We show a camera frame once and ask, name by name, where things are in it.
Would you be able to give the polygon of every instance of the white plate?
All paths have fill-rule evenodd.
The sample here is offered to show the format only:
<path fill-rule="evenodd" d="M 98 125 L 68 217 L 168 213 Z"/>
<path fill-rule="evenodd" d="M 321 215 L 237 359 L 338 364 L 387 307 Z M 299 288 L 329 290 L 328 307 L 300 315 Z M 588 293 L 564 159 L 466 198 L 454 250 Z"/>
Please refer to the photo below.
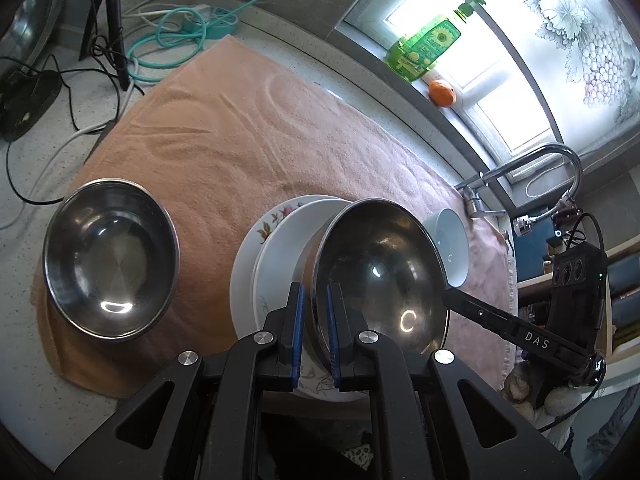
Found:
<path fill-rule="evenodd" d="M 325 198 L 335 198 L 328 195 L 297 196 L 267 211 L 254 224 L 242 240 L 236 254 L 234 266 L 231 269 L 229 284 L 229 306 L 231 319 L 238 338 L 260 330 L 255 327 L 254 308 L 252 303 L 252 283 L 255 264 L 262 251 L 264 242 L 273 233 L 278 224 L 292 211 L 310 202 Z"/>
<path fill-rule="evenodd" d="M 295 279 L 296 264 L 311 237 L 329 218 L 349 204 L 346 200 L 334 198 L 303 205 L 288 215 L 269 236 L 258 257 L 252 287 L 256 330 L 260 330 L 271 310 L 286 306 L 289 287 Z M 316 362 L 313 355 L 305 339 L 300 359 L 299 393 L 331 402 L 350 402 L 364 396 L 360 392 L 336 390 L 331 374 Z"/>

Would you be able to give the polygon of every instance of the sunflower image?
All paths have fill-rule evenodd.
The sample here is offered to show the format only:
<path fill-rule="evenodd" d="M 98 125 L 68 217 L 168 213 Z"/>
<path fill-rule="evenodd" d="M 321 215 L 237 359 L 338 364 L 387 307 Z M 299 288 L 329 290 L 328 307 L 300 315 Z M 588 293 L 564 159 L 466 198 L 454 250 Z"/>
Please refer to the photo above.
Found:
<path fill-rule="evenodd" d="M 449 46 L 453 44 L 453 34 L 444 27 L 437 27 L 431 31 L 433 40 L 441 46 Z"/>

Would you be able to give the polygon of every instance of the metal bowl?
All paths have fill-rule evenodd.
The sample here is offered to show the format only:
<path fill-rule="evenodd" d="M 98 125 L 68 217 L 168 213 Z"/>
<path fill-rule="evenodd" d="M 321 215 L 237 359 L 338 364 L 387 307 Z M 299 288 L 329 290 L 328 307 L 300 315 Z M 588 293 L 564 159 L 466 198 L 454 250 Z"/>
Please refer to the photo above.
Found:
<path fill-rule="evenodd" d="M 329 364 L 326 286 L 340 283 L 345 306 L 402 349 L 430 353 L 444 343 L 449 311 L 444 266 L 431 237 L 402 206 L 379 198 L 352 203 L 312 239 L 303 271 L 310 287 L 318 358 Z"/>
<path fill-rule="evenodd" d="M 178 238 L 167 212 L 142 187 L 117 178 L 77 189 L 44 241 L 54 304 L 76 328 L 104 340 L 135 338 L 164 314 L 175 290 Z"/>

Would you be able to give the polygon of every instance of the orange towel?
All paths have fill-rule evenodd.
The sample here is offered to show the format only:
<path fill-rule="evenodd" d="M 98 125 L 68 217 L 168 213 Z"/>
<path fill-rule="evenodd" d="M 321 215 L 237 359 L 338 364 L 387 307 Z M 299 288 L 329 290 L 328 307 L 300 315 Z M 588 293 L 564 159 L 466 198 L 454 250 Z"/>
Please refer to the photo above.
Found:
<path fill-rule="evenodd" d="M 464 217 L 460 196 L 375 122 L 232 37 L 140 100 L 70 188 L 102 177 L 139 183 L 173 219 L 181 265 L 172 305 L 145 335 L 114 344 L 62 319 L 40 268 L 32 293 L 53 368 L 113 397 L 130 396 L 183 350 L 207 355 L 236 341 L 228 293 L 236 251 L 255 220 L 283 200 L 379 196 L 418 218 L 444 206 Z M 464 289 L 507 309 L 513 283 L 504 241 L 485 220 L 463 221 L 472 266 Z M 446 346 L 500 386 L 507 347 L 498 336 L 453 314 Z"/>

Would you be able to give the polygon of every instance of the triangular cutout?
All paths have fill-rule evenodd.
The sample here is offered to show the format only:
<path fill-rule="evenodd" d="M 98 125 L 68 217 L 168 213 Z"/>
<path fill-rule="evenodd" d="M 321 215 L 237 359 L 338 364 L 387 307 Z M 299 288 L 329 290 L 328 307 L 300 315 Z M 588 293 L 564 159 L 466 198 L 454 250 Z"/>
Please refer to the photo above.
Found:
<path fill-rule="evenodd" d="M 493 447 L 516 436 L 514 426 L 476 390 L 473 384 L 469 381 L 459 381 L 458 389 L 482 447 Z"/>
<path fill-rule="evenodd" d="M 171 381 L 163 383 L 144 404 L 118 426 L 116 438 L 140 449 L 149 449 L 154 442 L 173 390 L 174 384 Z"/>

